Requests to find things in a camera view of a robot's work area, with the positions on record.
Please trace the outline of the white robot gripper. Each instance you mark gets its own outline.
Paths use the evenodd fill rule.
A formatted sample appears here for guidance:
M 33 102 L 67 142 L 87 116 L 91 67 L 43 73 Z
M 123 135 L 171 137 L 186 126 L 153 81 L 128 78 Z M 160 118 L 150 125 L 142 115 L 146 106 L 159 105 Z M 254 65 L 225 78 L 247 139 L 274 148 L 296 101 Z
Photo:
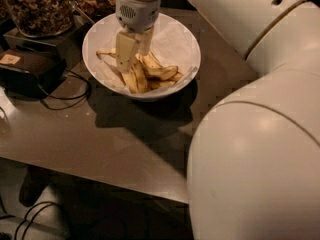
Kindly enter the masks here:
M 116 0 L 116 17 L 120 25 L 132 33 L 116 35 L 116 64 L 121 73 L 128 73 L 138 52 L 149 53 L 161 0 Z

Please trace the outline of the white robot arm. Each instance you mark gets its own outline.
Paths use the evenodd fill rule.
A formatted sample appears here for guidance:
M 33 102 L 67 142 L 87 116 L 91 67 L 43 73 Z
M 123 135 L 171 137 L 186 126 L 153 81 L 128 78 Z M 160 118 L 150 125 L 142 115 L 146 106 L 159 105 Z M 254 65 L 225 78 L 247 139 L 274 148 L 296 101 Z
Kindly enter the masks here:
M 195 240 L 320 240 L 320 9 L 188 0 L 256 81 L 202 119 L 188 158 Z

